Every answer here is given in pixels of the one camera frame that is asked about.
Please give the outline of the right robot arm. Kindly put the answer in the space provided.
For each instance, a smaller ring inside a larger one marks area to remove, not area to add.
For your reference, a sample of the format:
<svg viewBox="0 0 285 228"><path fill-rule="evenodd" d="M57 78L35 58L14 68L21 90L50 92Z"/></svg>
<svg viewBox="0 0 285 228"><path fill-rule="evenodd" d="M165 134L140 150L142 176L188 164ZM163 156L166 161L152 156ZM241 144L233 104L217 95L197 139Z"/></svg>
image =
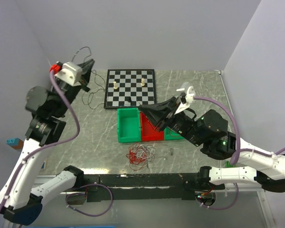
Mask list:
<svg viewBox="0 0 285 228"><path fill-rule="evenodd" d="M240 137L233 114L223 104L199 96L192 100L208 101L219 106L229 116L235 132L228 131L228 121L213 109L200 118L188 117L185 111L194 113L194 110L190 109L191 101L184 95L158 104L141 104L138 109L156 131L169 128L192 145L200 146L200 151L208 157L228 159L232 165L241 164L232 168L201 167L197 182L202 189L227 183L252 183L269 192L285 192L285 148L268 152L246 142Z"/></svg>

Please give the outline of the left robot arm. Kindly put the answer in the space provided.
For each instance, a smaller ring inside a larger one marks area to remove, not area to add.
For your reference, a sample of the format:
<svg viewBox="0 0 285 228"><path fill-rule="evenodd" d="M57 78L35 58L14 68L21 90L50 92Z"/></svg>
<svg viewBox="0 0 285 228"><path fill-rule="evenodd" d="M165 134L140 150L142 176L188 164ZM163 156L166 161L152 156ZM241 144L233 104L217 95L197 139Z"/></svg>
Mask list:
<svg viewBox="0 0 285 228"><path fill-rule="evenodd" d="M35 86L28 91L25 108L32 114L32 120L19 159L0 191L0 215L5 220L30 225L55 196L68 189L83 188L84 173L74 166L67 166L39 187L34 187L34 183L50 148L62 144L65 113L72 111L71 103L79 91L89 91L87 85L94 63L93 59L81 64L57 62L50 69L53 90Z"/></svg>

